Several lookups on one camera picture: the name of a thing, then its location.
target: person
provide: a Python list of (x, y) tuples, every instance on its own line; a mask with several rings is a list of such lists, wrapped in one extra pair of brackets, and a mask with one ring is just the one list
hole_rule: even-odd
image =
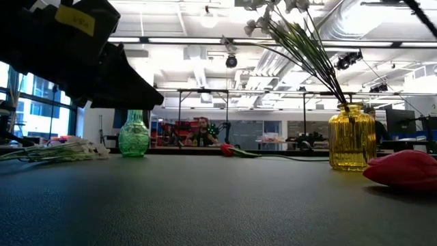
[(208, 132), (208, 119), (205, 117), (199, 118), (199, 131), (194, 134), (190, 133), (187, 138), (186, 145), (188, 146), (210, 146), (212, 144), (219, 144), (217, 137)]
[(391, 137), (384, 125), (376, 120), (376, 112), (373, 107), (367, 107), (364, 109), (364, 113), (369, 114), (375, 120), (375, 134), (376, 134), (376, 144), (381, 144), (381, 137), (385, 140), (391, 140)]

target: red fabric object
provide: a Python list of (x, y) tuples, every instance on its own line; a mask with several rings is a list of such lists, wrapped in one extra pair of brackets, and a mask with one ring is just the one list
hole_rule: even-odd
[(403, 150), (372, 159), (363, 175), (391, 187), (437, 191), (437, 161), (416, 150)]
[(224, 156), (227, 157), (231, 157), (234, 155), (234, 151), (230, 150), (229, 148), (233, 148), (233, 146), (227, 143), (220, 145), (221, 152)]

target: vase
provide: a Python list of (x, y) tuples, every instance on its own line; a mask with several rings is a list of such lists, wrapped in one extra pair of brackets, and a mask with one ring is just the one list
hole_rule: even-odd
[(361, 113), (361, 103), (341, 104), (329, 120), (329, 164), (333, 169), (364, 171), (376, 158), (375, 121)]
[(149, 133), (143, 121), (142, 110), (129, 110), (128, 120), (118, 137), (123, 157), (143, 157), (149, 147)]

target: yellow glass vase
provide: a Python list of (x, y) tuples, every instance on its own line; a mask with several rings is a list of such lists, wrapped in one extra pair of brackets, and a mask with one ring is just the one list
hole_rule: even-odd
[(341, 104), (329, 120), (329, 164), (333, 169), (363, 171), (376, 158), (375, 121), (361, 103)]

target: yellow label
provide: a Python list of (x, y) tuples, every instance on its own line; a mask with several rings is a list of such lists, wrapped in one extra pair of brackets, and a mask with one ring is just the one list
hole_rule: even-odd
[(94, 36), (96, 19), (80, 10), (60, 5), (56, 12), (55, 20), (59, 23), (79, 29), (91, 37)]

